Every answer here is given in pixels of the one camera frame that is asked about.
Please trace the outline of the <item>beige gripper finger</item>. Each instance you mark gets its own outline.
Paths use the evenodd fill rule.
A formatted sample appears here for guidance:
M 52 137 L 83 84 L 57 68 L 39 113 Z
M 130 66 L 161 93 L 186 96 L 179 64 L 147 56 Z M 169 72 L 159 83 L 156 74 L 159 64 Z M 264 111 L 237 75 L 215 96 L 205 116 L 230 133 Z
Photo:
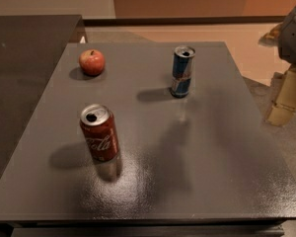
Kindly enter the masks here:
M 296 114 L 296 65 L 284 74 L 275 74 L 271 84 L 271 104 L 265 120 L 275 126 L 288 124 Z
M 277 43 L 281 33 L 281 27 L 281 24 L 276 25 L 269 32 L 264 34 L 261 39 L 266 43 Z

